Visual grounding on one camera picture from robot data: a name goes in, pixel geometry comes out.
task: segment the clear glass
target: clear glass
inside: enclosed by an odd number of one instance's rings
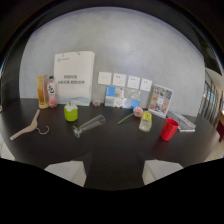
[[[204,112],[204,102],[205,102],[206,95],[207,95],[207,84],[205,83],[204,94],[203,94],[201,106],[198,112],[199,114],[202,114]]]
[[[208,75],[208,72],[205,70],[205,80],[207,81],[208,85],[211,87],[211,78]]]
[[[73,126],[73,133],[77,138],[79,138],[81,133],[103,124],[105,124],[105,117],[103,115],[98,115],[78,128]]]

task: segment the book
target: book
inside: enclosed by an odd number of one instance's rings
[[[173,92],[172,89],[155,84],[148,111],[165,118],[171,104]]]
[[[76,105],[89,106],[95,53],[77,51],[56,54],[54,80],[59,104],[72,101]]]
[[[190,122],[187,118],[185,118],[181,114],[168,111],[166,116],[168,118],[175,120],[179,124],[178,130],[180,132],[194,132],[195,131],[196,125]]]

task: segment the gray wall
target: gray wall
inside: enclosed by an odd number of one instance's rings
[[[36,76],[54,72],[54,56],[72,51],[96,53],[92,99],[104,102],[100,71],[150,79],[174,90],[170,110],[196,116],[202,100],[203,56],[180,32],[150,15],[99,7],[60,16],[35,31],[20,68],[20,97],[37,98]],[[141,107],[151,93],[141,92]]]

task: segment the photo frame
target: photo frame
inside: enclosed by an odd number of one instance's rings
[[[148,111],[166,118],[174,91],[167,87],[155,84]]]

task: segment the glass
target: glass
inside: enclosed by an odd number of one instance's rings
[[[139,130],[149,132],[152,127],[152,115],[149,111],[144,111],[141,116]]]
[[[206,98],[206,95],[207,95],[207,84],[205,83],[205,86],[204,86],[204,94],[203,94],[203,97],[202,97],[202,101],[201,101],[201,106],[200,106],[200,109],[199,109],[199,114],[202,114],[203,113],[203,108],[204,108],[204,102],[205,102],[205,98]]]
[[[212,115],[211,115],[211,118],[210,118],[210,122],[212,124],[213,124],[213,121],[214,121],[214,115],[215,115],[215,112],[216,112],[216,108],[217,108],[217,96],[215,96],[215,105],[214,105],[213,112],[212,112]]]
[[[208,75],[208,72],[205,70],[205,80],[207,81],[208,85],[211,87],[211,78]]]
[[[207,110],[207,107],[208,107],[208,102],[209,102],[209,97],[210,97],[210,89],[208,87],[208,85],[206,84],[206,91],[205,91],[205,100],[204,100],[204,105],[203,105],[203,109],[202,109],[202,115],[205,116],[205,113],[206,113],[206,110]]]
[[[98,115],[94,117],[92,120],[87,121],[86,123],[84,123],[78,128],[73,126],[73,133],[77,138],[79,138],[81,133],[103,124],[105,124],[105,117],[103,115]]]
[[[211,92],[210,93],[210,99],[209,99],[209,102],[208,102],[208,109],[206,111],[206,114],[205,114],[205,118],[208,120],[209,119],[209,115],[210,115],[210,112],[212,110],[212,104],[213,104],[213,93]]]
[[[208,120],[211,118],[213,110],[214,110],[214,106],[215,106],[215,93],[212,94],[212,102],[211,102],[211,110],[208,116]]]
[[[175,134],[178,126],[179,124],[175,120],[171,118],[166,118],[160,137],[164,141],[169,141]]]

